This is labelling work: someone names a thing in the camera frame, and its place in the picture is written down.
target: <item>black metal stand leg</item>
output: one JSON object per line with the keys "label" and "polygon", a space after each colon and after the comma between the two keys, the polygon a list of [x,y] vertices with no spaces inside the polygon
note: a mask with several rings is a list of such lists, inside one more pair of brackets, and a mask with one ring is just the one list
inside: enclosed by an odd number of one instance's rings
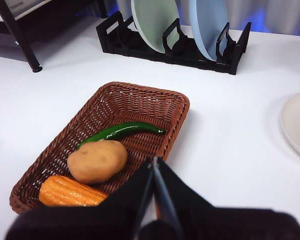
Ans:
{"label": "black metal stand leg", "polygon": [[9,29],[10,33],[15,37],[16,41],[21,47],[26,60],[28,61],[30,67],[32,68],[32,71],[34,73],[40,72],[42,70],[42,67],[40,66],[19,24],[15,20],[14,16],[12,15],[11,11],[9,10],[4,0],[0,0],[0,15],[4,23],[6,24],[7,28]]}
{"label": "black metal stand leg", "polygon": [[97,3],[101,12],[101,18],[106,19],[108,15],[107,15],[107,10],[106,10],[106,5],[104,0],[97,0]]}

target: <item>brown wicker basket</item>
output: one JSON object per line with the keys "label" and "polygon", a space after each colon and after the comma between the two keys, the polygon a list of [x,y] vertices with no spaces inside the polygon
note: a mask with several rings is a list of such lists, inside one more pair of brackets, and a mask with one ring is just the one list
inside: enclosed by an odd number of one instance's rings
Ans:
{"label": "brown wicker basket", "polygon": [[91,187],[106,194],[115,191],[147,157],[164,160],[174,144],[189,110],[181,93],[123,82],[105,84],[88,100],[58,136],[47,146],[13,187],[10,205],[16,213],[39,208],[41,184],[52,175],[73,179],[67,158],[78,144],[102,129],[124,122],[146,122],[165,128],[165,135],[136,133],[121,142],[128,151],[125,168],[110,180]]}

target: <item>blue plate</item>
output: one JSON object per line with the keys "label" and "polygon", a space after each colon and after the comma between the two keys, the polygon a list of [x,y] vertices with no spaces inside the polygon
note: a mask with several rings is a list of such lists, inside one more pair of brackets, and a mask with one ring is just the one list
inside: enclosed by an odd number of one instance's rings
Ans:
{"label": "blue plate", "polygon": [[[189,16],[194,41],[207,59],[217,60],[216,42],[228,22],[225,0],[190,0]],[[224,38],[220,43],[220,53],[227,46]]]}

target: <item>dish rack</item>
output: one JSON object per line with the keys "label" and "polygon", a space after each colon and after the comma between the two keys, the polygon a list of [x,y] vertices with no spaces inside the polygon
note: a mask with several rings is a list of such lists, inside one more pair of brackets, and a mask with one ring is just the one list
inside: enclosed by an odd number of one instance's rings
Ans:
{"label": "dish rack", "polygon": [[[128,26],[133,23],[131,16],[124,21],[121,12],[117,11],[96,27],[102,51],[109,54],[118,54],[127,57],[148,59],[167,64],[188,66],[203,70],[213,70],[220,73],[236,75],[241,56],[246,52],[251,22],[248,22],[236,42],[229,35],[230,23],[228,22],[216,41],[216,61],[205,58],[199,51],[193,38],[186,36],[180,27],[180,20],[175,21],[162,33],[162,42],[165,53],[160,53],[150,48],[137,31],[132,31]],[[118,26],[107,33],[107,30],[118,23]],[[179,40],[172,48],[168,46],[167,38],[176,29]],[[223,55],[220,53],[220,43],[226,38],[226,48]]]}

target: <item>table surface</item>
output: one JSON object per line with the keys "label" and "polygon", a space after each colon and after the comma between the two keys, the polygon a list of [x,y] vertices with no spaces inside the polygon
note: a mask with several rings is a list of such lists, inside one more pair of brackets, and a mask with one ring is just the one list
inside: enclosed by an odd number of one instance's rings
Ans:
{"label": "table surface", "polygon": [[[9,206],[15,183],[97,89],[112,81],[189,98],[167,164],[207,201],[270,208],[300,223],[300,155],[280,122],[284,103],[300,92],[300,36],[251,32],[237,75],[229,75],[103,53],[95,30],[101,21],[86,17],[35,43],[39,73],[0,35],[0,239],[17,217]],[[190,27],[182,29],[191,36]],[[230,32],[234,40],[240,33]]]}

